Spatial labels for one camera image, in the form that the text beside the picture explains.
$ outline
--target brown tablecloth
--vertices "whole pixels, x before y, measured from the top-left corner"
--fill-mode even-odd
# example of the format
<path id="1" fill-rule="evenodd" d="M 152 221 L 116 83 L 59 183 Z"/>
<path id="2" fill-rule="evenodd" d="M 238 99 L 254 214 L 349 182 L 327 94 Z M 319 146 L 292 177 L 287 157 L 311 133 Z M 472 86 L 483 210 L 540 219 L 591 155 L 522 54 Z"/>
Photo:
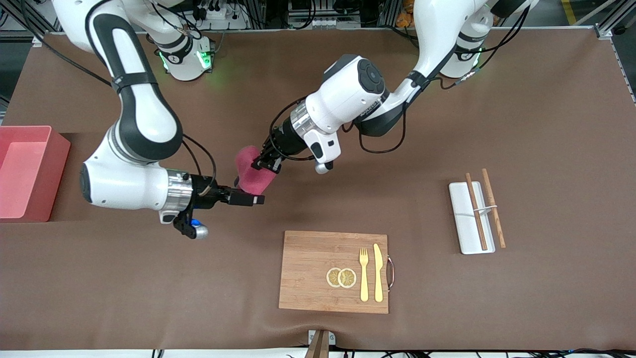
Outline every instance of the brown tablecloth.
<path id="1" fill-rule="evenodd" d="M 47 39 L 107 75 L 64 37 Z M 273 116 L 315 91 L 341 54 L 371 59 L 391 89 L 417 60 L 390 31 L 228 34 L 213 74 L 178 82 L 142 42 L 225 184 L 237 151 L 260 145 Z M 610 42 L 592 30 L 521 31 L 467 83 L 427 89 L 399 150 L 367 154 L 355 132 L 341 134 L 329 174 L 285 162 L 266 205 L 196 212 L 205 241 L 150 210 L 81 198 L 80 165 L 119 112 L 110 88 L 31 50 L 5 125 L 50 124 L 72 147 L 52 221 L 0 226 L 2 349 L 293 346 L 316 328 L 358 349 L 636 348 L 636 108 Z M 185 151 L 163 165 L 194 169 Z M 508 248 L 461 255 L 447 186 L 481 168 Z M 278 309 L 284 230 L 388 234 L 390 313 Z"/>

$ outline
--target cable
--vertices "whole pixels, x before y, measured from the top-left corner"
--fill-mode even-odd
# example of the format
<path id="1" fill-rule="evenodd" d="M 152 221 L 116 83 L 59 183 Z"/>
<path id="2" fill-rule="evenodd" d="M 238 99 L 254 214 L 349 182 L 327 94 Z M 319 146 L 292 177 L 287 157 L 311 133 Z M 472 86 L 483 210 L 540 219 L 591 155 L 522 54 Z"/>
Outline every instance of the cable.
<path id="1" fill-rule="evenodd" d="M 344 124 L 340 126 L 340 128 L 342 129 L 342 131 L 343 131 L 343 132 L 345 132 L 345 133 L 349 133 L 349 132 L 351 132 L 351 129 L 353 129 L 353 127 L 354 127 L 354 123 L 353 123 L 353 121 L 351 122 L 351 125 L 349 126 L 349 128 L 345 128 L 345 125 L 344 125 Z"/>
<path id="2" fill-rule="evenodd" d="M 299 99 L 293 101 L 292 103 L 289 103 L 285 108 L 282 109 L 282 111 L 279 112 L 279 114 L 274 118 L 274 120 L 272 121 L 272 123 L 270 123 L 270 144 L 272 145 L 272 147 L 274 148 L 274 150 L 276 150 L 276 152 L 283 158 L 285 159 L 289 159 L 290 161 L 312 161 L 315 159 L 315 157 L 313 155 L 310 155 L 308 157 L 304 157 L 304 158 L 296 158 L 296 157 L 290 157 L 286 154 L 283 154 L 283 152 L 280 151 L 280 149 L 278 147 L 276 147 L 276 144 L 274 143 L 274 123 L 276 123 L 276 121 L 278 120 L 278 118 L 280 118 L 280 116 L 285 113 L 285 111 L 287 111 L 288 109 L 290 109 L 290 107 L 292 107 L 294 104 L 298 104 L 301 103 L 302 101 L 305 100 L 305 98 L 307 98 L 307 96 L 303 96 L 300 97 Z"/>
<path id="3" fill-rule="evenodd" d="M 305 23 L 301 26 L 301 27 L 294 27 L 292 25 L 289 25 L 284 19 L 282 14 L 279 14 L 279 19 L 280 19 L 280 23 L 282 25 L 284 25 L 285 27 L 287 27 L 288 29 L 294 29 L 294 30 L 302 30 L 304 28 L 306 28 L 307 26 L 311 25 L 312 22 L 315 20 L 316 18 L 316 1 L 312 0 L 311 4 L 314 6 L 314 14 L 309 16 L 307 18 L 307 21 L 305 21 Z M 309 7 L 309 10 L 307 11 L 307 14 L 309 14 L 312 11 L 311 6 Z"/>
<path id="4" fill-rule="evenodd" d="M 398 30 L 398 29 L 397 29 L 396 27 L 394 27 L 394 26 L 391 26 L 391 25 L 381 25 L 381 26 L 378 26 L 378 27 L 383 27 L 383 28 L 386 28 L 386 29 L 391 29 L 394 33 L 396 33 L 396 34 L 398 34 L 398 35 L 400 35 L 400 36 L 402 36 L 402 37 L 404 37 L 404 38 L 414 39 L 414 40 L 416 40 L 416 41 L 417 41 L 417 36 L 411 36 L 411 35 L 409 35 L 409 34 L 404 34 L 402 31 Z"/>
<path id="5" fill-rule="evenodd" d="M 218 53 L 219 51 L 221 51 L 221 46 L 223 46 L 223 39 L 225 39 L 225 32 L 227 31 L 227 29 L 223 30 L 223 34 L 221 35 L 221 41 L 219 41 L 219 46 L 217 48 L 214 49 L 214 53 Z"/>
<path id="6" fill-rule="evenodd" d="M 358 140 L 360 141 L 360 148 L 362 148 L 362 150 L 364 150 L 367 153 L 372 153 L 372 154 L 385 154 L 385 153 L 391 153 L 394 150 L 398 149 L 402 143 L 404 143 L 404 139 L 406 138 L 406 102 L 404 102 L 402 104 L 402 138 L 400 138 L 399 142 L 397 143 L 396 146 L 394 146 L 391 149 L 387 149 L 387 150 L 370 150 L 364 147 L 364 144 L 362 143 L 362 132 L 358 132 Z"/>
<path id="7" fill-rule="evenodd" d="M 523 23 L 525 22 L 525 19 L 528 17 L 528 12 L 530 12 L 530 7 L 527 7 L 524 9 L 523 13 L 519 16 L 515 24 L 512 25 L 512 27 L 510 27 L 510 30 L 504 36 L 504 38 L 499 42 L 498 45 L 491 48 L 484 48 L 483 50 L 471 50 L 471 51 L 457 50 L 456 52 L 460 54 L 480 54 L 483 52 L 493 52 L 493 53 L 496 52 L 498 49 L 503 47 L 505 44 L 509 43 L 513 38 L 515 38 L 517 33 L 519 33 L 519 30 L 521 30 Z M 516 28 L 515 33 L 512 35 L 512 37 L 508 38 L 508 36 L 510 36 L 510 34 L 515 30 L 515 28 Z"/>
<path id="8" fill-rule="evenodd" d="M 163 17 L 163 15 L 159 12 L 159 10 L 157 10 L 157 7 L 155 6 L 155 4 L 151 4 L 153 6 L 153 9 L 155 9 L 155 12 L 157 13 L 157 15 L 159 15 L 159 17 L 165 21 L 166 24 L 172 26 L 175 30 L 178 29 L 178 26 L 174 25 L 172 22 L 169 22 L 165 17 Z"/>
<path id="9" fill-rule="evenodd" d="M 490 59 L 497 53 L 497 50 L 501 48 L 501 46 L 505 45 L 506 43 L 508 43 L 510 40 L 512 40 L 513 38 L 515 38 L 515 36 L 519 33 L 519 30 L 521 30 L 521 28 L 523 27 L 523 23 L 525 22 L 525 19 L 528 17 L 528 12 L 530 12 L 530 7 L 528 6 L 523 13 L 521 14 L 521 16 L 519 17 L 519 19 L 515 22 L 515 24 L 510 28 L 510 30 L 508 31 L 508 33 L 504 36 L 503 39 L 501 39 L 501 41 L 499 42 L 499 45 L 496 46 L 496 49 L 492 52 L 492 54 L 490 54 L 490 56 L 488 56 L 488 58 L 486 59 L 486 61 L 484 61 L 483 64 L 481 64 L 479 66 L 479 69 L 484 68 L 484 66 L 486 66 L 486 64 L 488 64 L 488 62 L 490 62 Z M 516 28 L 516 31 L 514 34 L 512 34 L 512 36 L 510 35 L 513 31 L 513 29 L 515 28 L 515 26 L 519 24 L 519 26 Z"/>
<path id="10" fill-rule="evenodd" d="M 9 13 L 5 13 L 3 9 L 0 9 L 0 20 L 2 20 L 2 16 L 4 15 L 6 15 L 6 17 L 2 21 L 2 24 L 0 24 L 0 27 L 4 26 L 6 24 L 6 21 L 9 20 Z"/>
<path id="11" fill-rule="evenodd" d="M 416 38 L 415 36 L 411 36 L 408 34 L 408 29 L 405 27 L 404 28 L 404 33 L 406 34 L 406 37 L 408 37 L 408 39 L 411 41 L 411 44 L 413 46 L 415 46 L 415 48 L 417 48 L 418 50 L 420 49 L 420 44 L 417 43 L 417 40 L 413 39 Z"/>
<path id="12" fill-rule="evenodd" d="M 451 85 L 450 85 L 450 86 L 448 86 L 448 87 L 444 87 L 444 83 L 443 83 L 443 82 L 440 82 L 440 83 L 439 83 L 439 86 L 440 86 L 440 87 L 441 87 L 441 89 L 443 89 L 443 90 L 449 90 L 449 89 L 451 89 L 451 88 L 455 87 L 456 85 L 457 85 L 457 82 L 453 82 L 453 83 L 451 83 Z"/>
<path id="13" fill-rule="evenodd" d="M 192 160 L 195 162 L 195 165 L 197 166 L 197 173 L 202 176 L 203 174 L 201 174 L 201 167 L 198 165 L 198 160 L 196 155 L 194 154 L 194 152 L 192 152 L 192 149 L 190 149 L 190 146 L 185 141 L 182 140 L 181 144 L 183 144 L 183 146 L 186 147 L 186 149 L 188 150 L 188 153 L 190 153 Z"/>
<path id="14" fill-rule="evenodd" d="M 191 31 L 195 31 L 199 37 L 194 37 L 191 34 L 190 37 L 192 37 L 193 39 L 202 39 L 203 38 L 203 34 L 201 33 L 201 31 L 198 29 L 197 25 L 193 24 L 192 21 L 188 20 L 188 18 L 186 17 L 186 15 L 182 15 L 176 11 L 174 11 L 173 9 L 167 8 L 164 5 L 161 5 L 160 3 L 157 3 L 157 6 L 159 6 L 160 8 L 169 11 L 171 13 L 173 13 L 176 17 L 179 17 L 181 19 L 183 19 L 186 24 L 188 25 L 188 29 L 190 29 Z M 175 25 L 172 25 L 170 22 L 168 22 L 160 13 L 159 11 L 157 11 L 157 9 L 155 8 L 155 4 L 153 4 L 153 8 L 155 9 L 155 11 L 157 12 L 157 14 L 159 14 L 159 16 L 161 16 L 161 18 L 163 19 L 163 21 L 166 21 L 166 23 L 168 23 L 169 25 L 171 25 L 172 27 L 174 27 L 175 29 L 179 29 L 178 27 L 176 27 Z"/>
<path id="15" fill-rule="evenodd" d="M 246 10 L 243 6 L 241 6 L 240 4 L 237 4 L 237 5 L 238 5 L 238 7 L 241 9 L 241 11 L 242 11 L 243 13 L 245 13 L 245 15 L 247 15 L 247 17 L 249 17 L 249 18 L 250 18 L 250 20 L 252 20 L 252 21 L 254 21 L 254 22 L 256 22 L 257 24 L 260 24 L 260 25 L 267 25 L 267 23 L 266 23 L 266 22 L 262 22 L 262 21 L 256 20 L 256 19 L 255 19 L 252 15 L 250 15 L 249 11 L 247 11 L 247 10 Z"/>
<path id="16" fill-rule="evenodd" d="M 35 36 L 38 39 L 38 41 L 42 42 L 42 45 L 44 45 L 46 48 L 48 48 L 57 57 L 60 57 L 62 60 L 65 60 L 66 62 L 70 63 L 75 68 L 79 69 L 80 71 L 82 71 L 82 72 L 86 73 L 87 75 L 93 77 L 94 79 L 102 82 L 103 84 L 107 85 L 108 87 L 111 86 L 111 83 L 109 81 L 107 81 L 103 77 L 99 76 L 97 73 L 94 73 L 93 71 L 90 71 L 89 69 L 87 69 L 86 67 L 82 66 L 81 64 L 78 64 L 77 62 L 71 60 L 70 58 L 66 57 L 65 55 L 62 55 L 58 50 L 54 49 L 53 47 L 51 47 L 51 45 L 49 45 L 46 41 L 44 41 L 42 36 L 40 36 L 33 29 L 33 27 L 31 26 L 31 23 L 29 22 L 29 14 L 27 13 L 26 0 L 20 0 L 20 11 L 22 12 L 22 16 L 24 17 L 24 24 L 26 25 L 27 30 L 29 30 L 31 33 L 33 33 L 33 36 Z"/>
<path id="17" fill-rule="evenodd" d="M 210 163 L 212 163 L 212 180 L 210 182 L 213 182 L 216 179 L 216 162 L 214 161 L 214 157 L 212 156 L 212 154 L 210 154 L 208 149 L 206 149 L 204 146 L 202 146 L 199 142 L 197 142 L 194 139 L 192 139 L 192 137 L 188 136 L 185 133 L 183 134 L 183 137 L 186 138 L 187 140 L 191 141 L 192 143 L 194 143 L 194 145 L 199 147 L 201 150 L 203 150 L 205 152 L 205 154 L 207 155 L 207 157 L 210 159 Z M 206 194 L 207 194 L 207 192 L 204 190 L 199 195 L 200 196 L 204 196 Z"/>

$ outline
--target gold knife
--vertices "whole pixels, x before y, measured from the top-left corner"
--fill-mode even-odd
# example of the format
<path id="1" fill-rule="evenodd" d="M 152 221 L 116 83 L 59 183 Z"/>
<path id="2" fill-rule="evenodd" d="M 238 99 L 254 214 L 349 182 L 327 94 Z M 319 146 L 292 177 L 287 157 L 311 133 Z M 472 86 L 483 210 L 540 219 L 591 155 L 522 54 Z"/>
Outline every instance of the gold knife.
<path id="1" fill-rule="evenodd" d="M 380 279 L 380 270 L 384 263 L 382 262 L 382 254 L 380 253 L 380 247 L 378 244 L 373 244 L 373 253 L 375 254 L 375 301 L 382 302 L 382 280 Z"/>

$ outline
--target wooden chopstick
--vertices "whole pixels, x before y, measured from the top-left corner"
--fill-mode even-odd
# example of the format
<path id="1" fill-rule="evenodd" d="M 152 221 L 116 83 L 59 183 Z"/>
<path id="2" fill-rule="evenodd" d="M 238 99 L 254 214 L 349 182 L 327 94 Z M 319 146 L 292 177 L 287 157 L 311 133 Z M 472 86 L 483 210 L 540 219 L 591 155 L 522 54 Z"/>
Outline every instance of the wooden chopstick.
<path id="1" fill-rule="evenodd" d="M 486 185 L 486 194 L 488 196 L 488 206 L 497 205 L 495 204 L 495 196 L 492 194 L 492 187 L 490 186 L 490 179 L 488 177 L 488 171 L 486 168 L 481 170 L 483 175 L 483 182 Z M 506 248 L 506 241 L 504 240 L 504 232 L 501 230 L 501 223 L 499 222 L 499 211 L 497 211 L 497 207 L 492 208 L 492 216 L 495 218 L 495 226 L 497 228 L 497 237 L 499 238 L 499 246 L 501 248 Z"/>
<path id="2" fill-rule="evenodd" d="M 468 184 L 468 193 L 471 195 L 471 202 L 473 203 L 473 214 L 475 216 L 475 222 L 477 223 L 477 232 L 479 233 L 479 240 L 481 242 L 481 249 L 483 251 L 488 250 L 486 246 L 486 236 L 483 233 L 483 226 L 481 224 L 481 215 L 478 211 L 477 207 L 477 198 L 475 197 L 475 191 L 473 189 L 473 181 L 471 180 L 471 174 L 466 173 L 466 183 Z"/>

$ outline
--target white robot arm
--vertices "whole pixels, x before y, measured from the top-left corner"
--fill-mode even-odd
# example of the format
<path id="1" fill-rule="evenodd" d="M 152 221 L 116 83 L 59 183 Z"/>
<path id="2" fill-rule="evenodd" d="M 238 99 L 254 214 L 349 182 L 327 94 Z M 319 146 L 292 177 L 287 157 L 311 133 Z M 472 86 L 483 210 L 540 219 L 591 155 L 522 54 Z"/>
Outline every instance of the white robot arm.
<path id="1" fill-rule="evenodd" d="M 181 146 L 181 123 L 159 91 L 122 0 L 53 0 L 53 5 L 69 39 L 107 66 L 121 101 L 120 118 L 81 169 L 89 203 L 157 210 L 161 223 L 172 223 L 190 238 L 207 235 L 205 226 L 193 225 L 195 208 L 217 201 L 263 203 L 262 196 L 217 185 L 214 178 L 159 165 Z"/>
<path id="2" fill-rule="evenodd" d="M 342 124 L 353 121 L 364 136 L 386 134 L 449 61 L 462 26 L 487 1 L 415 0 L 413 18 L 420 56 L 396 91 L 385 88 L 382 75 L 369 60 L 343 56 L 325 72 L 319 90 L 307 96 L 270 133 L 252 167 L 278 173 L 283 159 L 309 148 L 315 157 L 316 171 L 323 174 L 340 154 L 336 132 Z M 499 0 L 497 4 L 501 12 L 509 11 L 509 16 L 532 1 L 538 0 Z M 361 70 L 361 63 L 371 72 Z"/>

